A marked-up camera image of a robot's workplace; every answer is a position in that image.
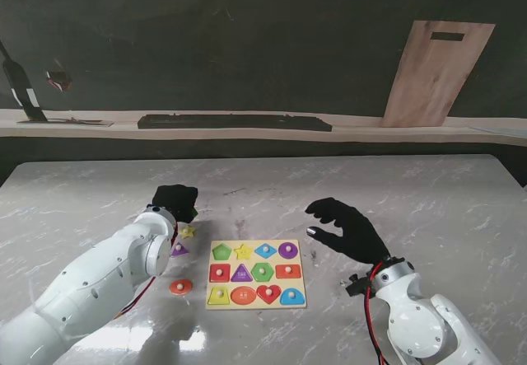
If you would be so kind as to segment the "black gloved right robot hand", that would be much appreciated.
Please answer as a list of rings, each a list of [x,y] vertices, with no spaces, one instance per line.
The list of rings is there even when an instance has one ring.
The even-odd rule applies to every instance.
[[[332,223],[342,230],[341,236],[320,227],[306,230],[308,236],[331,250],[363,264],[377,265],[390,257],[370,220],[355,207],[330,197],[312,202],[305,212],[322,224]]]

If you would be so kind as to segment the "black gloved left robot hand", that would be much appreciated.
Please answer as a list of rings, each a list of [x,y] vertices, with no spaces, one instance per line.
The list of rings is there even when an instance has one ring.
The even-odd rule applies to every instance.
[[[156,189],[152,205],[166,209],[177,222],[191,223],[198,215],[195,203],[198,189],[185,185],[161,185]]]

